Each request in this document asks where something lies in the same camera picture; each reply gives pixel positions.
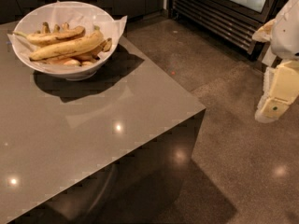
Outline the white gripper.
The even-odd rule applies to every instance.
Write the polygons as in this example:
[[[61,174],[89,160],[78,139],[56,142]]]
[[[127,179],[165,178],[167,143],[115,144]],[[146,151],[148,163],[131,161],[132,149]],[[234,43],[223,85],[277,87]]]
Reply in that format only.
[[[269,42],[281,59],[299,59],[299,0],[289,0],[276,17],[253,35],[257,42]],[[287,61],[276,68],[267,67],[263,79],[263,96],[255,119],[261,123],[278,120],[299,96],[299,62]]]

